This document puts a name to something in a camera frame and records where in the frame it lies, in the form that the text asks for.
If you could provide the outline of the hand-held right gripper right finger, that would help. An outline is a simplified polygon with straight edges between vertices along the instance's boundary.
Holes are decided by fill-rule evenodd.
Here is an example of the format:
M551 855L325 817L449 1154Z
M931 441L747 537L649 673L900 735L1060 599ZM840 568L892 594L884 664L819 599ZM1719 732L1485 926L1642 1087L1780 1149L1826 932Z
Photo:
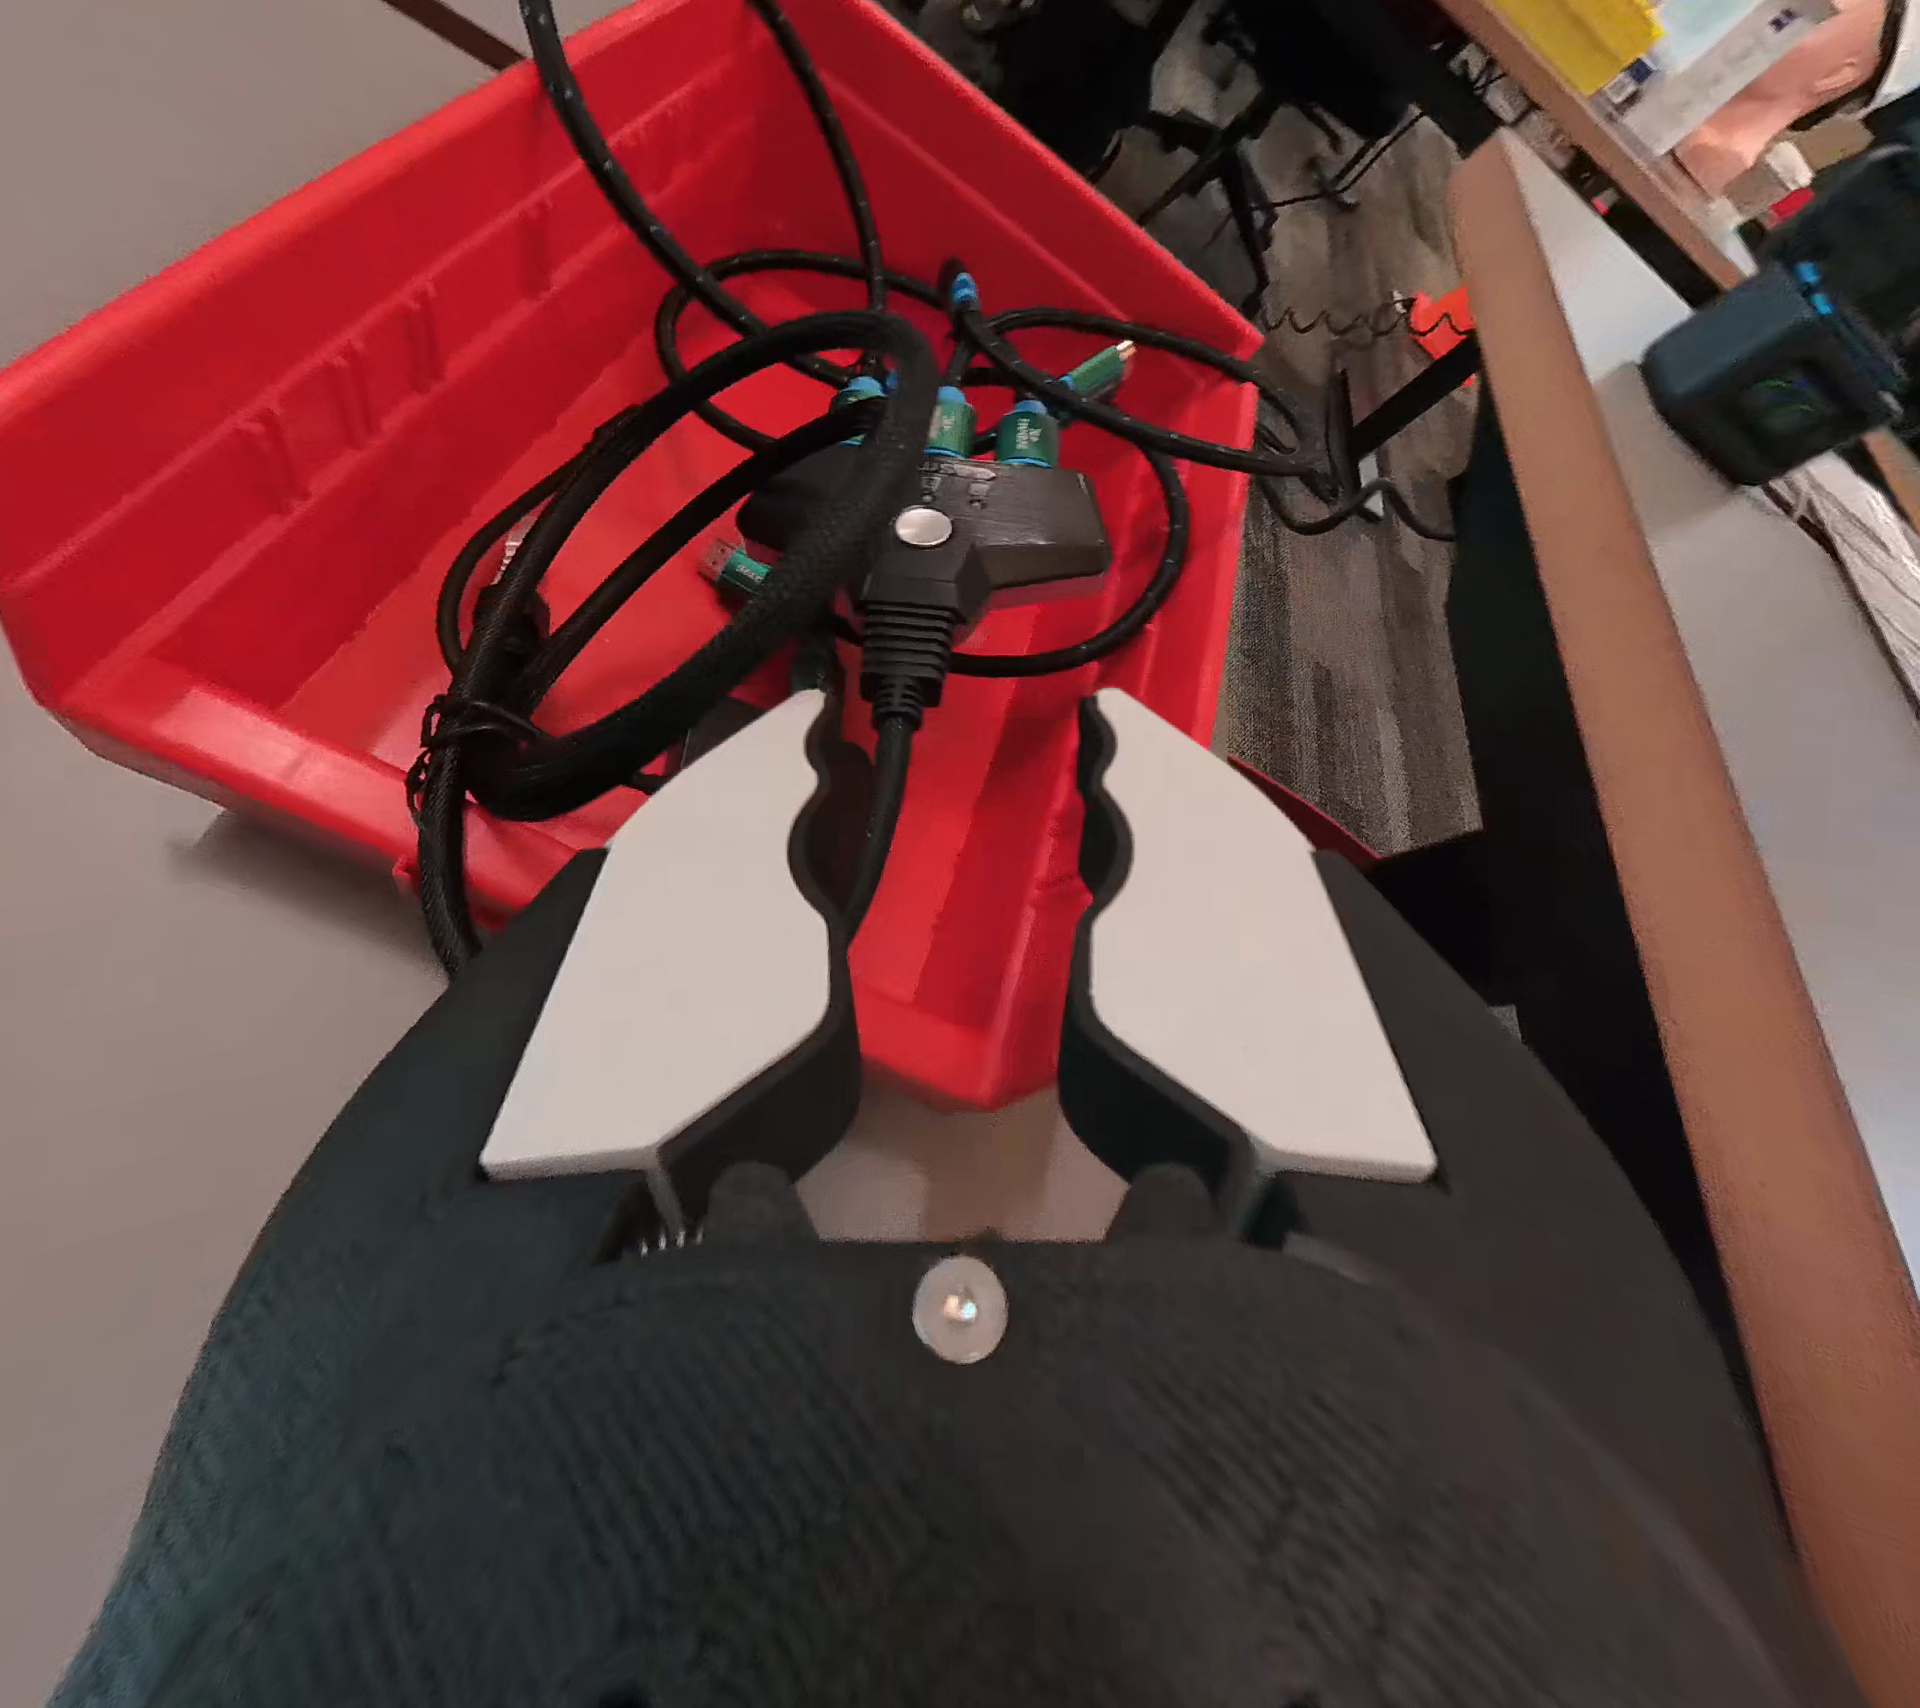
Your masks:
M1057 1047L1072 1136L1115 1177L1207 1192L1440 1172L1320 850L1230 759L1132 693L1078 710L1081 800Z

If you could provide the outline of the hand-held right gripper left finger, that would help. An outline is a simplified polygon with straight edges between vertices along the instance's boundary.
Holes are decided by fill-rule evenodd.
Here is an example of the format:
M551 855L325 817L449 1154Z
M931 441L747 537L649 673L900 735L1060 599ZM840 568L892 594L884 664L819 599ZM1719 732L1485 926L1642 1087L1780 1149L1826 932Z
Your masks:
M797 1180L856 1117L843 913L808 835L837 711L797 692L710 749L486 952L516 1047L478 1167L710 1192Z

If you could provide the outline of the black video switch box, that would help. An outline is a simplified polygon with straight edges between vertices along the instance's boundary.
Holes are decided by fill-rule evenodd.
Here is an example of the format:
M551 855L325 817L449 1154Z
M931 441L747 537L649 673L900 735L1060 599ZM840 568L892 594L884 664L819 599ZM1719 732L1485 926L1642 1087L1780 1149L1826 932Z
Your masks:
M996 604L1092 583L1110 562L1092 483L1076 471L923 454L886 497L843 577L876 734L866 831L837 903L846 938L882 886L916 735L945 693L958 640Z

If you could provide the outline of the red plastic bin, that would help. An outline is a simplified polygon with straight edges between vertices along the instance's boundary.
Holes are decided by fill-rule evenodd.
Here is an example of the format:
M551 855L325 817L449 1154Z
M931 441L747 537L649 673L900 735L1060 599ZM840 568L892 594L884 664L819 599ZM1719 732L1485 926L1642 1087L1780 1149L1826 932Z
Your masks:
M871 0L777 0L842 118L888 266L971 269L1234 356L1255 331ZM637 0L567 39L639 194L700 259L851 253L803 93L747 0ZM448 681L444 571L481 518L661 384L665 290L529 63L222 233L3 371L3 632L104 758L414 892L404 800ZM851 950L867 1062L959 1109L1054 1080L1078 708L1120 687L1210 739L1245 482L1183 469L1159 616L1078 673L947 679Z

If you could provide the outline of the grey desk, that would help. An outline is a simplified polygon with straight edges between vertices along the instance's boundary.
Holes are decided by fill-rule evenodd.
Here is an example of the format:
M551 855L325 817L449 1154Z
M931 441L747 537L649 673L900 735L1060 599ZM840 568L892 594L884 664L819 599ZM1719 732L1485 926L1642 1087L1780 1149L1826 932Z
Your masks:
M385 0L3 0L3 361L486 76ZM436 983L385 875L98 759L3 664L3 1703L60 1679L235 1265Z

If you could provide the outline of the wood-edged grey table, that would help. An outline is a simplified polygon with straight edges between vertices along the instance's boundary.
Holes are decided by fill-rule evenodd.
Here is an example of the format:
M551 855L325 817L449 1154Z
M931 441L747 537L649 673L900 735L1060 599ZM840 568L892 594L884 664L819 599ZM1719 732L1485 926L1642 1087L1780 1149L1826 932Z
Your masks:
M1788 1522L1861 1694L1916 1703L1916 705L1659 417L1661 275L1518 135L1450 210Z

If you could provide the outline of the black office chair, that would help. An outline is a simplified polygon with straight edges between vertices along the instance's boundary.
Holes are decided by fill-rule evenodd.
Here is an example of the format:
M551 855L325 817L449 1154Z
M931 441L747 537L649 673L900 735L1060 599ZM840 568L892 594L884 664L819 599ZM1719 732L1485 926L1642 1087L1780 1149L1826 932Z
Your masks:
M1202 44L1235 56L1253 76L1253 95L1224 123L1157 109L1150 98L1155 66L1198 1L1150 0L1141 15L1118 0L1003 5L980 29L990 47L990 95L1089 181L1132 130L1153 135L1163 152L1188 152L1186 169L1138 219L1220 185L1258 282L1287 199L1263 195L1251 143L1277 112L1296 112L1321 133L1348 132L1371 157L1431 99L1477 109L1447 66L1464 38L1453 29L1428 36L1399 0L1220 0Z

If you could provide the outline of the white box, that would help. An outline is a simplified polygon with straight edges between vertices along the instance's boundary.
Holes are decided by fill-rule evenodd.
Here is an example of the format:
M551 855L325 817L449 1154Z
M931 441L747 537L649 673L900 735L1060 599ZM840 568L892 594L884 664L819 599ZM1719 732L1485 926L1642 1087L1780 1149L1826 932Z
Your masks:
M1648 154L1671 152L1834 15L1832 0L1661 0L1659 36L1634 61L1620 123Z

